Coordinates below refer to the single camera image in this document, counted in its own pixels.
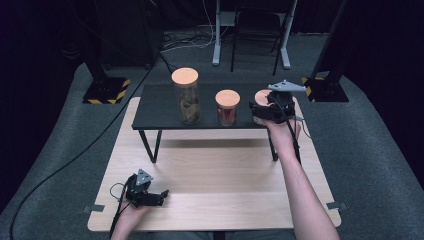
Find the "human arm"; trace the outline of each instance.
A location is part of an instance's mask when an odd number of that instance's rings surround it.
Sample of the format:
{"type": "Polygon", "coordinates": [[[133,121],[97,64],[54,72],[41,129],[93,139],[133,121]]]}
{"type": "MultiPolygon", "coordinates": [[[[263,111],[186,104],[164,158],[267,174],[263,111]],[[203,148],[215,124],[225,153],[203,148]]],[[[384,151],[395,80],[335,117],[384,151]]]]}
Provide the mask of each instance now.
{"type": "Polygon", "coordinates": [[[132,203],[122,203],[121,214],[115,225],[111,240],[125,240],[131,234],[132,230],[141,222],[143,216],[151,207],[135,207],[132,203]]]}
{"type": "MultiPolygon", "coordinates": [[[[319,201],[309,179],[296,158],[293,138],[287,123],[276,124],[263,120],[270,130],[271,140],[278,153],[284,173],[294,231],[297,239],[339,239],[333,222],[319,201]]],[[[300,126],[296,125],[296,136],[300,126]]]]}

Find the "chair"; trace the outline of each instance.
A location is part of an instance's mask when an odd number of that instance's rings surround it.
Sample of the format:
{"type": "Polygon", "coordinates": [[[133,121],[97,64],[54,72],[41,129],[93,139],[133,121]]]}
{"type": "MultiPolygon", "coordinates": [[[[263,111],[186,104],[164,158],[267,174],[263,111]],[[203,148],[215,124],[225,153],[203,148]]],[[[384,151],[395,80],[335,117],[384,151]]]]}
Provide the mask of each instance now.
{"type": "Polygon", "coordinates": [[[290,9],[291,2],[291,0],[236,0],[231,72],[234,70],[236,52],[255,54],[252,51],[237,51],[238,40],[247,40],[273,43],[269,53],[264,55],[273,55],[275,50],[277,51],[272,74],[275,75],[281,56],[280,48],[288,15],[286,13],[290,9]]]}

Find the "table leg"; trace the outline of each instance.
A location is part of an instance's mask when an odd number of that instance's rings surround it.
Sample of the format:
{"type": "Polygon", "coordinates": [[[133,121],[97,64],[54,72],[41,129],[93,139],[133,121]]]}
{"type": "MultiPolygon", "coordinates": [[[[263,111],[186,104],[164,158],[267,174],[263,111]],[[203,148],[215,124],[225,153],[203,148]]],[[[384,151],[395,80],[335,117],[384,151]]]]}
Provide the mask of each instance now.
{"type": "Polygon", "coordinates": [[[294,18],[294,11],[296,10],[296,5],[297,5],[297,0],[293,1],[293,4],[291,6],[290,12],[287,13],[289,14],[287,17],[287,23],[286,23],[286,32],[284,33],[284,39],[283,39],[283,44],[281,45],[281,59],[283,61],[283,65],[285,69],[290,69],[291,65],[290,65],[290,60],[289,60],[289,55],[287,54],[287,41],[289,39],[289,35],[290,35],[290,31],[291,31],[291,26],[293,23],[293,18],[294,18]]]}
{"type": "Polygon", "coordinates": [[[272,144],[271,135],[270,135],[271,133],[270,133],[270,131],[269,131],[269,129],[268,129],[268,128],[266,129],[266,131],[267,131],[267,133],[268,133],[268,141],[269,141],[269,146],[270,146],[270,148],[271,148],[272,160],[273,160],[273,161],[277,161],[277,159],[278,159],[278,154],[275,152],[274,144],[272,144]]]}
{"type": "Polygon", "coordinates": [[[149,155],[150,161],[152,163],[156,163],[156,160],[157,160],[157,157],[158,157],[160,140],[161,140],[161,137],[162,137],[162,130],[158,130],[154,154],[152,153],[152,150],[150,149],[150,145],[149,145],[149,142],[147,141],[146,133],[143,130],[138,131],[138,133],[140,134],[141,140],[143,140],[143,144],[144,144],[144,147],[146,148],[147,154],[149,155]]]}
{"type": "Polygon", "coordinates": [[[212,65],[219,65],[221,55],[221,1],[216,1],[216,20],[215,20],[215,48],[213,51],[212,65]]]}

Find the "black stand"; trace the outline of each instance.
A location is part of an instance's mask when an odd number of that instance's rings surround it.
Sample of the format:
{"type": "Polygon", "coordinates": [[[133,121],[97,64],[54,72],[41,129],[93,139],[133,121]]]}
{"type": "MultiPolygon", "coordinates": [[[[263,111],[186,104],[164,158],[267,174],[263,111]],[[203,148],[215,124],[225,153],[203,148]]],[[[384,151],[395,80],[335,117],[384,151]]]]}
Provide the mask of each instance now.
{"type": "Polygon", "coordinates": [[[93,77],[93,82],[84,95],[84,103],[91,104],[115,104],[121,102],[125,95],[130,80],[122,77],[107,77],[94,50],[90,44],[84,28],[81,27],[81,20],[77,12],[69,0],[64,0],[65,9],[70,17],[76,40],[78,41],[84,61],[93,77]]]}
{"type": "Polygon", "coordinates": [[[351,44],[346,44],[346,48],[342,53],[343,55],[341,57],[341,61],[337,63],[334,71],[330,71],[325,78],[316,77],[322,65],[327,49],[330,45],[332,36],[334,35],[334,32],[337,28],[340,17],[344,12],[346,3],[347,0],[343,0],[339,7],[336,18],[334,19],[333,25],[331,26],[330,34],[324,44],[311,76],[302,78],[303,85],[307,88],[306,94],[308,95],[308,99],[311,102],[349,102],[349,99],[343,91],[343,88],[340,86],[339,80],[342,77],[343,71],[348,64],[350,54],[355,49],[355,43],[351,42],[351,44]]]}

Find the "yellow and black hazard tape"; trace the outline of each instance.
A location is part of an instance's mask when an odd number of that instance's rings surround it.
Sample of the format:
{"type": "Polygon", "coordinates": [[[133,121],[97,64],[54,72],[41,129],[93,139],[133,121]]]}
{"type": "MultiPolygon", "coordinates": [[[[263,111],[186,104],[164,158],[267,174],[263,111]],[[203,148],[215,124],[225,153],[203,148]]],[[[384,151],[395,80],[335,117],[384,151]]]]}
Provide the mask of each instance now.
{"type": "Polygon", "coordinates": [[[89,103],[89,104],[116,104],[120,103],[122,99],[125,96],[125,93],[127,92],[128,85],[130,85],[131,80],[127,79],[122,84],[121,90],[117,93],[116,98],[109,98],[109,99],[100,99],[100,98],[92,98],[92,99],[84,99],[83,103],[89,103]]]}
{"type": "MultiPolygon", "coordinates": [[[[314,92],[312,91],[311,86],[308,83],[309,78],[307,77],[302,77],[302,83],[303,86],[306,87],[306,96],[308,96],[309,101],[311,102],[315,102],[315,98],[314,98],[314,92]]],[[[325,80],[325,78],[322,77],[317,77],[314,80],[325,80]]]]}

